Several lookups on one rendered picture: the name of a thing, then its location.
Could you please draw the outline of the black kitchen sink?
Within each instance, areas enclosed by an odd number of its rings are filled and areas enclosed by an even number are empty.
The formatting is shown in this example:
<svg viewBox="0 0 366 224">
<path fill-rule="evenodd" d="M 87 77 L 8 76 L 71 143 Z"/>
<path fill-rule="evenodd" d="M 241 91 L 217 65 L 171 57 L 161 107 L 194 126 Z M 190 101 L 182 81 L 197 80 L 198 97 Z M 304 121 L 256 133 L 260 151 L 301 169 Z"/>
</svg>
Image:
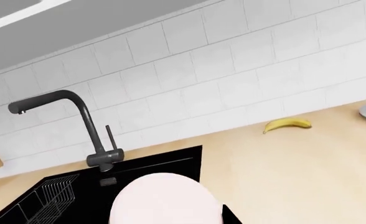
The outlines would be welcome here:
<svg viewBox="0 0 366 224">
<path fill-rule="evenodd" d="M 79 175 L 73 183 L 75 201 L 53 224 L 108 224 L 115 197 L 130 182 L 152 173 L 174 173 L 199 181 L 201 160 L 202 146 L 195 146 L 117 162 L 107 172 L 92 167 L 49 176 Z"/>
</svg>

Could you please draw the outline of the pale pink rounded object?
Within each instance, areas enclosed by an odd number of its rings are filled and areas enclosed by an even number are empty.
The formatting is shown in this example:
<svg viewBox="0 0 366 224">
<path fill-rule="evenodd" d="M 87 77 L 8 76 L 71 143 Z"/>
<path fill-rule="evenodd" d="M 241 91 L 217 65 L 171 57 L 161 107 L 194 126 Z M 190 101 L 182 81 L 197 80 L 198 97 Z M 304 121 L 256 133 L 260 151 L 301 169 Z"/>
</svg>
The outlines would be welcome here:
<svg viewBox="0 0 366 224">
<path fill-rule="evenodd" d="M 121 190 L 108 224 L 223 224 L 222 203 L 193 179 L 154 173 Z"/>
</svg>

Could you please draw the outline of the dark grey kitchen faucet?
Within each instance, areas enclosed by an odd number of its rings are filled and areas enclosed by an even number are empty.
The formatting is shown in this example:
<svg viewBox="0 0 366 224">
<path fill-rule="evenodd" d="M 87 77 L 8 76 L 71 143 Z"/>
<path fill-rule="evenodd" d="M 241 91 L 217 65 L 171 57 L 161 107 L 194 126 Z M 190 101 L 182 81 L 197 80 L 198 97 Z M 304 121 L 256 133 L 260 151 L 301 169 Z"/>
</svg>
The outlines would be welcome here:
<svg viewBox="0 0 366 224">
<path fill-rule="evenodd" d="M 93 147 L 95 148 L 95 153 L 90 154 L 86 158 L 88 167 L 99 167 L 101 172 L 107 172 L 114 167 L 114 163 L 124 160 L 124 150 L 117 147 L 109 126 L 105 126 L 105 128 L 113 149 L 110 151 L 105 150 L 85 102 L 80 98 L 80 96 L 72 91 L 53 91 L 51 93 L 12 102 L 8 104 L 7 107 L 12 114 L 23 114 L 28 110 L 50 104 L 58 100 L 70 100 L 80 112 Z"/>
</svg>

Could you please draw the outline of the yellow banana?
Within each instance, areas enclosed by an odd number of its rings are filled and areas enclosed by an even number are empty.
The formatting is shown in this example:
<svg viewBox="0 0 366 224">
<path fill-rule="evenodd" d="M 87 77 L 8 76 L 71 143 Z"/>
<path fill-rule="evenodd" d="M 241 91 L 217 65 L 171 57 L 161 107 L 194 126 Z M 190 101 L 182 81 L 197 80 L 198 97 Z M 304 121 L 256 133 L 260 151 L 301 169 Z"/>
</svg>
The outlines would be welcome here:
<svg viewBox="0 0 366 224">
<path fill-rule="evenodd" d="M 312 128 L 311 122 L 306 119 L 283 118 L 283 119 L 277 119 L 276 121 L 270 121 L 269 123 L 267 123 L 263 130 L 263 134 L 266 134 L 267 132 L 270 132 L 278 128 L 285 128 L 289 126 L 295 126 L 299 128 Z"/>
</svg>

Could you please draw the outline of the grey wall cabinet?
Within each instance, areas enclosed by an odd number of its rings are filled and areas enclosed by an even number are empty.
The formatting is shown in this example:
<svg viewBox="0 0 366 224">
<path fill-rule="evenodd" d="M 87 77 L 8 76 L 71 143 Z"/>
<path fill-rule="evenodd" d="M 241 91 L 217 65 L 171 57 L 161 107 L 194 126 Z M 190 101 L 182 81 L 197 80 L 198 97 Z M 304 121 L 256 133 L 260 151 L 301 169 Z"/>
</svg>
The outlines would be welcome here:
<svg viewBox="0 0 366 224">
<path fill-rule="evenodd" d="M 70 0 L 0 27 L 0 71 L 170 13 L 221 0 Z"/>
</svg>

